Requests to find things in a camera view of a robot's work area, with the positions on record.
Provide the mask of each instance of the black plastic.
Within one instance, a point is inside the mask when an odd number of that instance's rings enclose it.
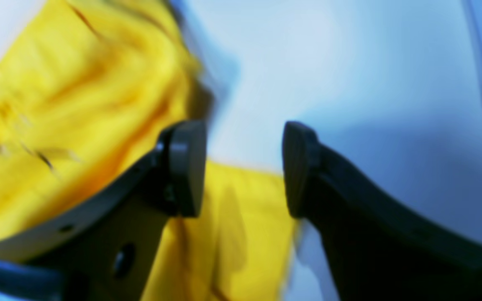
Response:
[[[0,293],[138,301],[168,218],[200,212],[205,159],[203,122],[165,129],[153,151],[90,200],[0,241]]]
[[[309,219],[342,301],[482,300],[482,246],[396,202],[316,133],[287,122],[287,205]]]

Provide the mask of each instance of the hole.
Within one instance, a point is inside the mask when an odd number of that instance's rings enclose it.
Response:
[[[132,243],[126,244],[115,257],[113,264],[113,275],[115,278],[123,278],[128,275],[135,261],[135,245]]]
[[[68,224],[68,225],[66,225],[66,226],[64,226],[64,227],[61,227],[61,228],[59,229],[59,232],[61,232],[61,233],[70,232],[70,231],[73,230],[73,227],[74,227],[74,226],[73,226],[72,224]]]

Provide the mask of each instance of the yellow cloth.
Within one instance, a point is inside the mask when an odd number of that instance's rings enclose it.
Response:
[[[199,65],[161,0],[48,0],[0,62],[0,239],[86,200],[194,117]],[[143,300],[275,300],[294,222],[279,176],[208,162]]]

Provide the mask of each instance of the dark metal piece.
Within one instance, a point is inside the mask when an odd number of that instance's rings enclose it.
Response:
[[[203,122],[165,129],[153,151],[90,200],[0,241],[0,293],[138,301],[168,218],[200,212],[205,160]]]
[[[298,122],[282,154],[289,212],[320,231],[342,301],[482,300],[482,246],[396,202]]]

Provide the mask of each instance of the yellow fabric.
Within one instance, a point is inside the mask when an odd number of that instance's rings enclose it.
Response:
[[[160,0],[48,0],[0,62],[0,239],[108,185],[193,117],[196,60]],[[276,300],[294,223],[276,175],[208,162],[143,300]]]

